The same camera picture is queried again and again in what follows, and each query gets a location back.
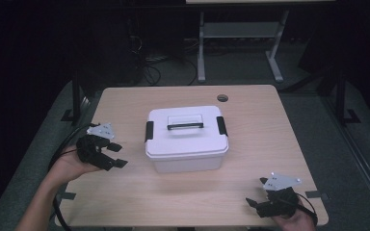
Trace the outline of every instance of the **plastic container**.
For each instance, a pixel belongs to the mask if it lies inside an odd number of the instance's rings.
[[[149,113],[145,152],[158,172],[217,169],[227,150],[225,120],[216,106]]]

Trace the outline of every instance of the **white lid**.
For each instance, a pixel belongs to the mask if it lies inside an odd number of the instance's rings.
[[[157,109],[149,113],[148,121],[153,121],[152,139],[146,141],[150,157],[227,151],[225,124],[216,106]]]

